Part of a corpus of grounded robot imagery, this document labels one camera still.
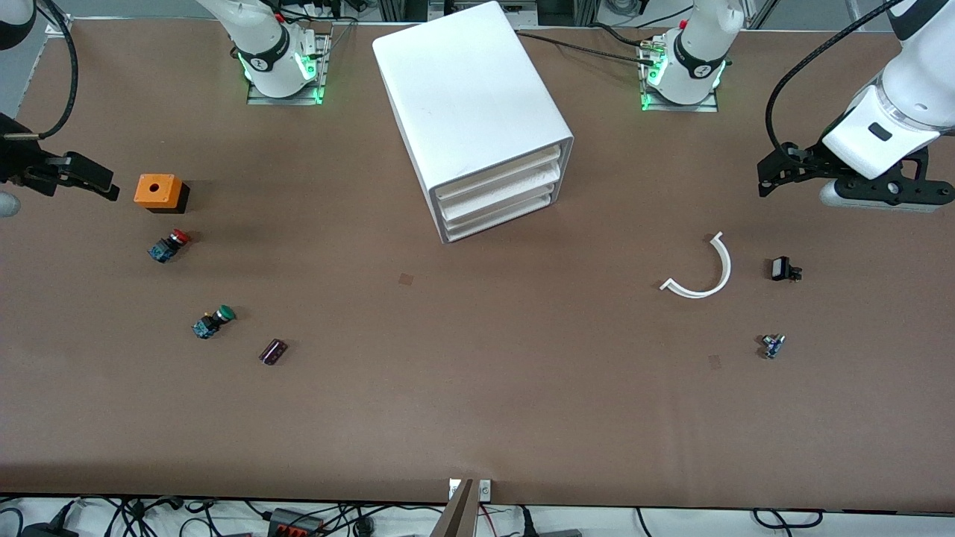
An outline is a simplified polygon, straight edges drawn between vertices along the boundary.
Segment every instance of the power strip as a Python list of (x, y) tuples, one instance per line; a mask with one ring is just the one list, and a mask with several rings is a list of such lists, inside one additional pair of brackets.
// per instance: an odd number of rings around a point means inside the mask
[(268, 520), (268, 537), (306, 537), (318, 533), (325, 521), (287, 509), (275, 509)]

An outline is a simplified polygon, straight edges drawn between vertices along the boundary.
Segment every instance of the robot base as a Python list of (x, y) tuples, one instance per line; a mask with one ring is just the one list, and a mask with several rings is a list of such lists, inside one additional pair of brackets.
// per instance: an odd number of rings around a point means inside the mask
[(303, 59), (302, 69), (305, 70), (305, 72), (312, 69), (316, 75), (315, 78), (303, 86), (301, 90), (288, 97), (267, 97), (249, 82), (245, 103), (279, 106), (311, 106), (322, 104), (322, 101), (325, 99), (325, 84), (329, 74), (330, 38), (331, 36), (326, 33), (315, 34), (314, 49), (312, 49), (310, 44), (307, 45), (315, 54), (319, 54), (319, 57), (314, 60)]
[(716, 102), (715, 89), (710, 95), (696, 104), (677, 104), (666, 97), (660, 95), (653, 86), (647, 84), (647, 80), (655, 76), (654, 71), (659, 69), (660, 65), (666, 60), (666, 46), (663, 44), (662, 35), (655, 35), (649, 41), (646, 48), (637, 47), (637, 56), (640, 59), (648, 59), (655, 65), (648, 66), (640, 64), (638, 66), (640, 73), (640, 108), (641, 110), (665, 110), (667, 112), (718, 112), (719, 108)]

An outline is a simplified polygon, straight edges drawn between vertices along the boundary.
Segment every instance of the white arc piece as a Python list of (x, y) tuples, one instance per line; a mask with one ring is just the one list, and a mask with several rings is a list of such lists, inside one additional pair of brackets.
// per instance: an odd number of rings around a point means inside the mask
[(716, 233), (716, 236), (710, 240), (710, 244), (716, 248), (716, 252), (719, 254), (720, 260), (723, 262), (723, 274), (719, 278), (719, 283), (716, 284), (711, 290), (688, 290), (687, 288), (681, 286), (680, 284), (673, 281), (673, 278), (669, 278), (662, 286), (660, 290), (669, 289), (680, 296), (686, 298), (706, 298), (711, 294), (717, 292), (718, 290), (723, 289), (723, 286), (730, 281), (730, 252), (726, 249), (726, 245), (719, 240), (723, 236), (723, 232), (720, 231)]

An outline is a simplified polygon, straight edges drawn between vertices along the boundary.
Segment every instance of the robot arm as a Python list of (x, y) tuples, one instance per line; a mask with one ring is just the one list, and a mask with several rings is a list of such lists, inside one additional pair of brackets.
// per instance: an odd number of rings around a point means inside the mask
[(686, 25), (660, 39), (665, 45), (663, 59), (647, 86), (677, 104), (692, 105), (707, 98), (744, 20), (739, 0), (696, 0)]
[(280, 23), (260, 0), (196, 0), (225, 27), (249, 81), (266, 97), (289, 97), (311, 82), (315, 32)]
[[(782, 144), (758, 166), (759, 195), (814, 177), (833, 179), (824, 204), (931, 212), (955, 201), (949, 183), (925, 178), (926, 146), (955, 128), (955, 1), (902, 0), (889, 10), (902, 51), (863, 86), (820, 143)], [(917, 164), (913, 177), (902, 163)]]
[[(43, 134), (0, 114), (0, 183), (18, 184), (46, 196), (52, 196), (58, 186), (75, 186), (115, 201), (119, 188), (113, 185), (112, 171), (78, 153), (58, 157), (40, 148), (39, 141), (55, 133), (69, 117), (76, 85), (75, 49), (63, 14), (53, 2), (44, 1), (63, 27), (70, 48), (74, 72), (70, 103), (56, 127)], [(314, 31), (280, 23), (259, 0), (197, 1), (225, 26), (246, 75), (263, 95), (291, 96), (316, 77)], [(35, 0), (0, 0), (0, 50), (23, 41), (35, 20)], [(10, 216), (18, 207), (12, 195), (0, 196), (0, 217)]]

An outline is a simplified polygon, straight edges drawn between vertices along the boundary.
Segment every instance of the white plastic drawer unit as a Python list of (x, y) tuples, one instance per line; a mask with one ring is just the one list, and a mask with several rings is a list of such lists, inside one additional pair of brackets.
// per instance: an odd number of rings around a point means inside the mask
[(574, 137), (497, 2), (372, 46), (442, 242), (554, 203)]

